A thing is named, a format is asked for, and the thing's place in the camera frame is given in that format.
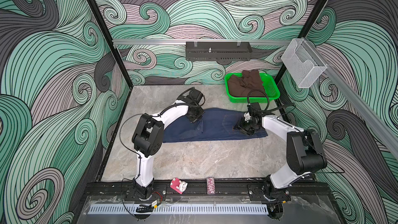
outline aluminum rail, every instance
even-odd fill
[[[250,45],[288,46],[291,40],[261,39],[113,39],[114,45],[185,45],[186,42],[250,42]]]

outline black mounting plate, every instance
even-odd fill
[[[152,196],[147,200],[143,201],[138,197],[138,194],[136,193],[136,189],[134,186],[128,187],[126,191],[126,196],[125,196],[125,201],[136,201],[136,202],[153,202],[156,199],[160,199],[160,196],[155,193],[158,192],[163,199],[166,199],[166,194],[163,194],[163,192],[167,191],[167,185],[166,184],[154,184],[152,187]]]
[[[260,184],[249,184],[248,191],[251,201],[268,201]]]

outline wall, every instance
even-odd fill
[[[113,38],[291,39],[316,0],[96,0]],[[134,84],[222,84],[226,73],[276,75],[285,47],[254,47],[250,62],[187,62],[184,46],[122,45]]]
[[[0,8],[0,222],[71,222],[128,89],[85,0]]]
[[[398,0],[329,0],[308,38],[329,64],[369,104],[381,120],[397,129]],[[317,174],[327,182],[348,223],[398,221],[398,163],[383,140],[372,134],[353,106],[326,74],[309,89],[283,77],[283,102],[295,102],[290,119],[318,130],[329,159]]]

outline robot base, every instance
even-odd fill
[[[283,201],[290,201],[290,195],[289,191],[285,189],[277,189],[273,186],[271,182],[271,175],[268,175],[266,177],[266,181],[264,182],[264,195],[266,198],[269,199],[269,201],[278,201],[278,202],[283,202]]]
[[[153,180],[148,184],[148,186],[143,187],[135,182],[135,194],[141,199],[148,199],[152,194]]]

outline clear plastic sheet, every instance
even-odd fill
[[[187,197],[183,196],[177,201],[162,202],[159,208],[166,208],[175,203],[240,203],[240,204],[254,204],[260,202],[252,202],[248,197],[217,197],[217,196],[204,196],[204,197]],[[129,214],[88,214],[92,204],[115,204],[121,206],[121,196],[104,195],[99,197],[87,197],[86,203],[82,209],[82,213],[77,221],[78,224],[102,224],[102,223],[129,223],[131,221],[138,223],[151,224],[201,224],[201,223],[274,223],[270,217],[266,215],[246,215],[246,214],[165,214],[165,215],[149,215],[145,220],[137,220]],[[279,223],[322,223],[334,224],[340,223],[339,219],[334,212],[331,203],[326,196],[313,196],[307,197],[294,197],[290,202],[283,204],[284,214],[279,220]]]

